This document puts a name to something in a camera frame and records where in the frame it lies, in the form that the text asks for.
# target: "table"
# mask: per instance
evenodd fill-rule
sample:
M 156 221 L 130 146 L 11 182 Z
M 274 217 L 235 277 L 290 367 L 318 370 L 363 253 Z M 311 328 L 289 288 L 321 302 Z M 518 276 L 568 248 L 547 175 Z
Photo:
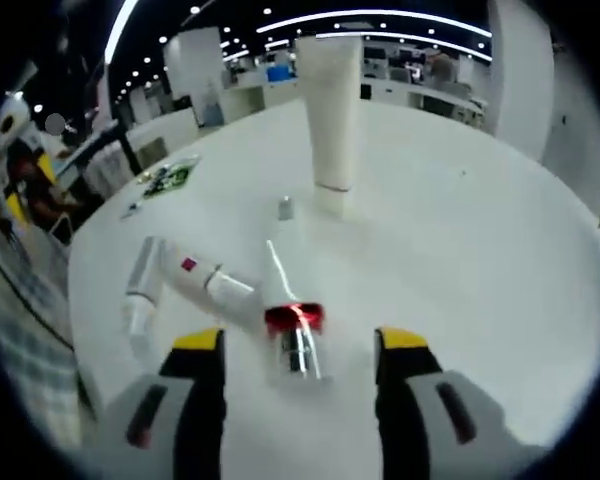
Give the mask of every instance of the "table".
M 427 337 L 446 369 L 504 408 L 519 440 L 550 445 L 600 367 L 600 231 L 538 163 L 482 132 L 413 109 L 361 101 L 361 162 L 346 221 L 313 211 L 311 147 L 294 101 L 233 123 L 172 155 L 202 161 L 188 184 L 119 220 L 144 186 L 127 185 L 77 233 L 69 286 L 76 353 L 97 405 L 138 367 L 121 306 L 147 235 L 162 235 L 259 279 L 276 200 L 308 215 L 327 312 L 330 388 L 290 392 L 265 379 L 260 339 L 228 326 L 227 478 L 379 478 L 373 329 Z M 215 320 L 165 289 L 156 330 Z

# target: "black ceiling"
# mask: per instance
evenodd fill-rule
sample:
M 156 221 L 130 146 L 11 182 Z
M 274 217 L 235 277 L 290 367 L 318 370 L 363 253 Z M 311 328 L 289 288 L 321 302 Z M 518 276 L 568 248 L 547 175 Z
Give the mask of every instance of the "black ceiling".
M 92 71 L 101 61 L 109 33 L 124 0 L 64 0 L 68 10 L 69 38 L 74 50 L 85 59 L 87 69 Z M 118 94 L 125 88 L 127 81 L 132 87 L 152 80 L 155 74 L 163 75 L 162 45 L 158 42 L 161 36 L 168 38 L 183 30 L 182 23 L 190 17 L 192 6 L 202 7 L 197 16 L 190 19 L 184 29 L 208 26 L 220 27 L 222 39 L 232 41 L 239 38 L 239 44 L 231 44 L 226 51 L 234 53 L 241 50 L 244 43 L 252 53 L 264 51 L 264 44 L 269 36 L 274 40 L 293 38 L 296 29 L 303 31 L 330 32 L 337 21 L 345 23 L 346 18 L 325 21 L 315 21 L 304 25 L 294 25 L 281 28 L 267 34 L 257 34 L 256 29 L 269 23 L 310 13 L 354 8 L 384 8 L 409 10 L 433 15 L 440 15 L 461 22 L 469 23 L 488 30 L 486 0 L 302 0 L 298 2 L 273 0 L 138 0 L 133 13 L 127 22 L 118 43 L 115 57 L 110 66 L 111 92 Z M 263 10 L 271 8 L 270 15 L 264 15 Z M 375 28 L 384 22 L 386 31 L 427 35 L 429 28 L 435 28 L 435 38 L 469 48 L 477 49 L 484 37 L 440 23 L 427 22 L 417 19 L 378 17 L 356 17 L 355 21 L 367 21 Z M 231 33 L 225 34 L 222 29 L 231 28 Z M 487 43 L 485 53 L 490 52 Z M 151 63 L 145 64 L 144 57 L 150 57 Z M 138 70 L 137 78 L 131 72 Z M 62 110 L 62 99 L 56 98 L 54 92 L 45 90 L 44 79 L 32 82 L 25 89 L 29 102 L 48 105 L 46 109 Z

